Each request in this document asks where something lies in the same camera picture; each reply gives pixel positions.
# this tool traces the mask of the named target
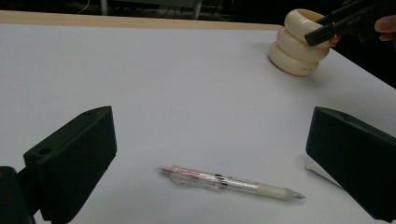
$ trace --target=pen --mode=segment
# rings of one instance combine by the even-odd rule
[[[221,189],[235,189],[285,201],[303,202],[305,200],[303,194],[291,189],[284,189],[233,176],[212,174],[177,165],[172,165],[171,167],[160,166],[160,172],[169,174],[172,181],[179,185],[212,189],[215,191]]]

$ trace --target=hand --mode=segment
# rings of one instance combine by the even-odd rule
[[[382,41],[389,41],[392,39],[392,33],[396,32],[396,15],[383,17],[375,22],[375,30],[380,33],[385,33],[379,37]]]

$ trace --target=white tabletop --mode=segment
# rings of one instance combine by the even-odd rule
[[[276,31],[0,25],[0,165],[112,105],[118,154],[72,223],[385,223],[304,168],[314,107],[396,135],[396,90],[335,51],[312,77],[274,67]],[[185,189],[179,164],[294,189],[303,204]],[[37,223],[42,221],[39,213]]]

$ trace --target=stacked tape rolls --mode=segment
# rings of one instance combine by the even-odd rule
[[[285,18],[269,57],[280,69],[295,76],[306,77],[318,69],[318,62],[330,51],[329,42],[309,47],[304,36],[322,25],[316,23],[323,16],[306,9],[294,9]]]

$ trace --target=black cable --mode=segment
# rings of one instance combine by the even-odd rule
[[[170,7],[168,8],[168,10],[166,10],[166,12],[161,16],[161,19],[163,19],[163,18],[166,16],[166,14],[168,14],[168,11],[171,9],[171,7],[172,7],[172,6],[170,6]]]
[[[80,10],[77,14],[79,14],[79,13],[83,12],[85,9],[87,9],[87,7],[90,5],[90,2],[91,2],[91,0],[88,0],[87,5],[82,10]]]

